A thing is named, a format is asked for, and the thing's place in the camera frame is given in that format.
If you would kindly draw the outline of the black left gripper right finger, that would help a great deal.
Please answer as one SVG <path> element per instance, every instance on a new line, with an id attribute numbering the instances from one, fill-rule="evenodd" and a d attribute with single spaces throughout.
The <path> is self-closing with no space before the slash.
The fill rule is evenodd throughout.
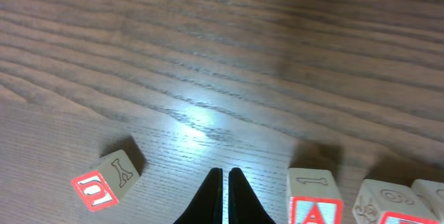
<path id="1" fill-rule="evenodd" d="M 228 175 L 228 220 L 229 224 L 275 224 L 240 168 Z"/>

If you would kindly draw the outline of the blue number 2 block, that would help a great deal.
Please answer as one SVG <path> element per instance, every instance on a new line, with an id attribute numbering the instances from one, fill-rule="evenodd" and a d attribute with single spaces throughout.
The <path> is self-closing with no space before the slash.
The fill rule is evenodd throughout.
<path id="1" fill-rule="evenodd" d="M 416 179 L 411 188 L 443 224 L 443 183 Z"/>

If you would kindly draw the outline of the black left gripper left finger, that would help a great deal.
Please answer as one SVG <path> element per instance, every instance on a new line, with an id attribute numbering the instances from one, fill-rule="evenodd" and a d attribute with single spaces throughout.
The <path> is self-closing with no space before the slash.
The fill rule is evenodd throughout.
<path id="1" fill-rule="evenodd" d="M 222 224 L 223 169 L 212 168 L 174 224 Z"/>

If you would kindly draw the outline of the red letter A block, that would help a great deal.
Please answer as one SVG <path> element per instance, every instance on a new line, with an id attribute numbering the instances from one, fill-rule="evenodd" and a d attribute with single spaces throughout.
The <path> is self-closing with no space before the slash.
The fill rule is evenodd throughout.
<path id="1" fill-rule="evenodd" d="M 343 207 L 343 199 L 331 171 L 287 170 L 289 224 L 341 224 Z"/>

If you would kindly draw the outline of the red letter I block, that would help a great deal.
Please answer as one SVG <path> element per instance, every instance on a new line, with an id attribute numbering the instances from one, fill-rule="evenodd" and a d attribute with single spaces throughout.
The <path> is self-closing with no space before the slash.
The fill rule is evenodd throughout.
<path id="1" fill-rule="evenodd" d="M 440 221 L 410 187 L 363 180 L 352 208 L 357 224 L 439 224 Z"/>

